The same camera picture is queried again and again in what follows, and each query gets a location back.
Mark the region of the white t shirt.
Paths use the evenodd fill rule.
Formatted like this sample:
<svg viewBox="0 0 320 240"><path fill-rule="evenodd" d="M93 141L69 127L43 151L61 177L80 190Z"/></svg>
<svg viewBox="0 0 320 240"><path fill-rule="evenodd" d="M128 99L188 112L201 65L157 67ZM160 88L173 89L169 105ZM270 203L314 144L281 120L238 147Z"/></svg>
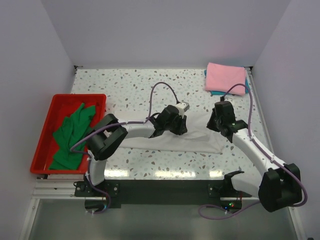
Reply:
<svg viewBox="0 0 320 240"><path fill-rule="evenodd" d="M182 135L165 131L161 136L155 138L125 139L120 147L173 152L222 153L226 139L220 133L207 128L211 113L188 111L186 116L187 132Z"/></svg>

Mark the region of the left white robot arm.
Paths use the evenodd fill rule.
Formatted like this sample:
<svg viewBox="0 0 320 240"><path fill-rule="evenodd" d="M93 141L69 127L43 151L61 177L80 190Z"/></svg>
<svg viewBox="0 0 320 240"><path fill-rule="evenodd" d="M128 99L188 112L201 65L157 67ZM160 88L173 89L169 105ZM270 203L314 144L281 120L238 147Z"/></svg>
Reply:
<svg viewBox="0 0 320 240"><path fill-rule="evenodd" d="M107 114L85 138L87 148L93 155L86 173L86 191L92 196L99 196L103 192L107 159L124 140L157 138L166 131L177 136L185 134L188 131L186 112L189 109L187 102L179 102L166 106L162 112L145 120L131 121L120 120L112 113Z"/></svg>

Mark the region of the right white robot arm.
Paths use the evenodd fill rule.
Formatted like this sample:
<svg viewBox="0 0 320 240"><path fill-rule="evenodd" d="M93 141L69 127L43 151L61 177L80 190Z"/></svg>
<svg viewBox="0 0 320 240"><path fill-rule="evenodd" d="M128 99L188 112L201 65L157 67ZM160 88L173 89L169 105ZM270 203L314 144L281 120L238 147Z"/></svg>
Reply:
<svg viewBox="0 0 320 240"><path fill-rule="evenodd" d="M268 212L294 206L303 200L300 169L276 157L249 130L243 120L236 120L233 105L229 101L215 103L206 126L220 133L239 148L253 163L261 175L259 186L254 184L244 171L225 175L223 192L230 197L239 191L258 198Z"/></svg>

